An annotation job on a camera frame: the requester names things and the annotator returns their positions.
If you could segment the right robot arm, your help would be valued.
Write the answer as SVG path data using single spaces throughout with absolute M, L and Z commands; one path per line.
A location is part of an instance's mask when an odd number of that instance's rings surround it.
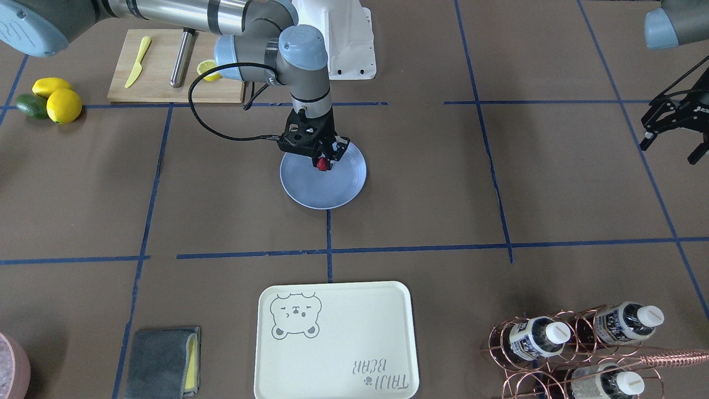
M 176 71 L 187 70 L 197 33 L 218 36 L 210 73 L 269 86 L 288 86 L 292 110 L 281 135 L 267 135 L 283 152 L 309 157 L 327 171 L 350 144 L 335 131 L 326 41 L 301 24 L 291 1 L 3 1 L 2 41 L 33 57 L 51 57 L 108 18 L 181 26 Z

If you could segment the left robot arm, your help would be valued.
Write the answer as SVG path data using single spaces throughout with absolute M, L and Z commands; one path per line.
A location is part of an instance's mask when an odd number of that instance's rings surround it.
M 707 1 L 661 1 L 659 8 L 645 16 L 645 43 L 650 49 L 669 49 L 707 38 Z M 707 154 L 708 71 L 705 70 L 691 88 L 673 90 L 702 66 L 707 66 L 707 57 L 649 102 L 648 111 L 641 117 L 645 129 L 645 136 L 640 143 L 642 151 L 646 151 L 660 134 L 686 129 L 702 136 L 701 143 L 688 156 L 689 164 L 697 164 Z

